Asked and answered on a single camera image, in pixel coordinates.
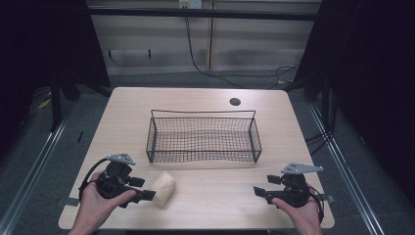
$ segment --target table top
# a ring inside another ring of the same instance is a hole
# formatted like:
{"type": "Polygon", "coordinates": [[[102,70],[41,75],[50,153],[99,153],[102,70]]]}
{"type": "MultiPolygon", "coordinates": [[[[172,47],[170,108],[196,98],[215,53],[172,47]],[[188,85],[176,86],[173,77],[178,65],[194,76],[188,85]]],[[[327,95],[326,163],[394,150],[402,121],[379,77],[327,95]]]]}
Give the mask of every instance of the table top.
{"type": "MultiPolygon", "coordinates": [[[[92,140],[79,174],[70,192],[77,198],[86,172],[109,154],[128,152],[136,161],[131,176],[144,178],[141,189],[167,172],[176,188],[167,203],[130,203],[117,208],[102,226],[109,229],[273,229],[292,228],[290,218],[263,198],[254,194],[254,186],[283,190],[283,185],[267,182],[266,175],[281,176],[288,163],[313,165],[300,131],[296,115],[284,91],[137,88],[114,90],[92,140]],[[241,105],[230,104],[238,98],[241,105]],[[217,112],[255,110],[255,121],[262,153],[258,162],[203,161],[179,164],[150,163],[146,154],[151,110],[217,112]]],[[[105,169],[101,164],[96,171],[105,169]]],[[[305,174],[306,181],[320,193],[317,173],[305,174]]],[[[78,207],[65,206],[59,220],[63,229],[71,229],[78,207]]],[[[323,228],[332,227],[334,219],[327,202],[323,228]]]]}

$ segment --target wire basket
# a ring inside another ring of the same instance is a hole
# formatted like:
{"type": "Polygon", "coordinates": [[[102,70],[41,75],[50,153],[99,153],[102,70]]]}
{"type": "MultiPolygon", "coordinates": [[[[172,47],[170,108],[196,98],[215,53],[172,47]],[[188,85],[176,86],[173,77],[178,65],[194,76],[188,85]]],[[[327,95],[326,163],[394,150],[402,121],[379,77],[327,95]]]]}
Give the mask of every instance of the wire basket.
{"type": "Polygon", "coordinates": [[[150,163],[257,162],[261,154],[255,111],[176,112],[152,110],[150,163]]]}

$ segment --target cable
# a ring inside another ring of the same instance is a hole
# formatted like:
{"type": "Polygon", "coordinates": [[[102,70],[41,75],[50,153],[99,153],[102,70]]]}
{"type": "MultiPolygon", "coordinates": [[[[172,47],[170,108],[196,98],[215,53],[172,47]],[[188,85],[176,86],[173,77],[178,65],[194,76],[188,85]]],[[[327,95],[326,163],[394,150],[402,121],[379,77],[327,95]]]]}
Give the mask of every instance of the cable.
{"type": "Polygon", "coordinates": [[[82,181],[82,184],[79,187],[79,202],[82,200],[82,194],[83,194],[83,190],[86,188],[86,186],[88,186],[88,184],[90,182],[88,182],[88,178],[89,176],[91,176],[92,172],[95,170],[95,168],[98,167],[98,165],[100,165],[101,163],[105,162],[107,159],[101,159],[99,160],[97,163],[95,163],[88,171],[88,173],[85,175],[85,178],[82,181]]]}
{"type": "Polygon", "coordinates": [[[324,200],[323,200],[323,196],[320,194],[320,192],[318,192],[315,188],[308,186],[308,188],[312,189],[314,192],[316,192],[318,194],[318,197],[320,198],[320,200],[313,194],[310,192],[310,196],[311,198],[313,198],[315,200],[315,202],[318,205],[318,217],[320,220],[320,223],[323,221],[323,217],[324,217],[324,200]]]}
{"type": "Polygon", "coordinates": [[[337,103],[338,102],[337,102],[337,99],[336,99],[333,92],[331,93],[330,97],[331,97],[330,102],[331,102],[331,111],[332,111],[332,113],[331,113],[331,116],[330,116],[329,126],[323,132],[321,132],[319,134],[316,134],[316,135],[314,135],[310,138],[305,139],[306,142],[317,139],[316,141],[307,144],[308,146],[310,146],[310,145],[313,145],[315,143],[318,143],[320,141],[319,140],[320,138],[322,138],[322,137],[324,138],[324,142],[321,145],[319,145],[314,151],[312,151],[310,153],[310,156],[317,153],[317,151],[319,151],[331,138],[333,138],[333,133],[334,133],[335,127],[336,127],[337,103]]]}
{"type": "Polygon", "coordinates": [[[243,75],[237,75],[237,74],[234,74],[234,75],[215,75],[215,74],[211,74],[211,73],[207,73],[207,72],[201,71],[198,68],[198,66],[196,65],[195,59],[194,59],[194,56],[193,56],[192,40],[191,40],[191,36],[190,36],[189,18],[185,17],[184,19],[185,19],[185,23],[186,23],[186,32],[187,32],[187,39],[188,39],[188,43],[189,43],[190,57],[192,58],[193,66],[201,74],[204,74],[206,76],[211,76],[211,77],[219,78],[219,79],[221,79],[221,80],[223,80],[223,81],[225,81],[225,82],[227,82],[227,83],[229,83],[229,84],[231,84],[233,86],[236,86],[238,88],[241,88],[241,89],[248,89],[248,88],[243,87],[241,85],[238,85],[236,83],[233,83],[233,82],[229,81],[228,79],[226,79],[224,77],[232,77],[232,76],[239,76],[239,77],[272,77],[272,76],[276,76],[277,77],[277,82],[275,82],[272,86],[270,86],[269,88],[267,88],[269,90],[269,89],[274,88],[276,85],[278,85],[279,75],[284,74],[284,73],[286,73],[286,72],[288,72],[288,71],[290,71],[292,69],[297,69],[299,67],[299,65],[296,65],[296,66],[293,66],[293,67],[280,67],[280,68],[278,68],[276,70],[275,74],[270,74],[270,75],[245,75],[245,74],[243,74],[243,75]],[[288,70],[285,70],[285,71],[283,71],[281,73],[278,73],[278,70],[281,70],[281,69],[288,69],[288,70]]]}
{"type": "Polygon", "coordinates": [[[282,75],[282,74],[284,74],[284,73],[286,73],[286,72],[288,72],[292,69],[298,69],[299,66],[300,66],[300,64],[298,64],[296,66],[293,66],[293,67],[280,67],[280,68],[278,68],[277,71],[275,71],[275,75],[277,76],[277,82],[275,82],[272,86],[268,87],[267,90],[270,90],[270,89],[272,89],[272,88],[274,88],[275,86],[278,85],[278,81],[280,80],[280,77],[279,77],[280,75],[282,75]],[[287,70],[285,70],[281,73],[278,73],[278,70],[280,70],[280,69],[287,69],[287,70]]]}

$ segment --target hand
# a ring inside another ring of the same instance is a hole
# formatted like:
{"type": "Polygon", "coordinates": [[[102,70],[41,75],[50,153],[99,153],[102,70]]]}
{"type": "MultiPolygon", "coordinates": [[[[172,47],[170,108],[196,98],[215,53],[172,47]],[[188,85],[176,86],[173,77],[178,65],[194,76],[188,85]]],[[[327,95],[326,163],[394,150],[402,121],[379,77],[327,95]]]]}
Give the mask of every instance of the hand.
{"type": "Polygon", "coordinates": [[[318,217],[318,205],[313,198],[301,208],[293,208],[281,199],[274,198],[272,203],[284,211],[293,221],[294,227],[301,235],[323,234],[318,217]]]}
{"type": "MultiPolygon", "coordinates": [[[[97,180],[101,173],[102,171],[94,173],[91,180],[97,180]]],[[[89,183],[83,190],[82,202],[69,234],[92,234],[104,224],[116,207],[128,202],[135,194],[134,190],[128,190],[113,199],[104,199],[98,193],[95,182],[89,183]]]]}

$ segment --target beige sponge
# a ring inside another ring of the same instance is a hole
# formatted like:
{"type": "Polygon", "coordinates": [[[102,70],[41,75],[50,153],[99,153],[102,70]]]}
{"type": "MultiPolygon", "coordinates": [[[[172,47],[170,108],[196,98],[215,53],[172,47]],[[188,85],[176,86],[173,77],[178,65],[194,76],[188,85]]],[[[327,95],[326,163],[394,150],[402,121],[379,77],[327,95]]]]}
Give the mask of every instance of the beige sponge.
{"type": "Polygon", "coordinates": [[[159,178],[150,186],[149,190],[156,191],[153,203],[163,206],[176,187],[176,181],[168,173],[163,172],[159,178]]]}

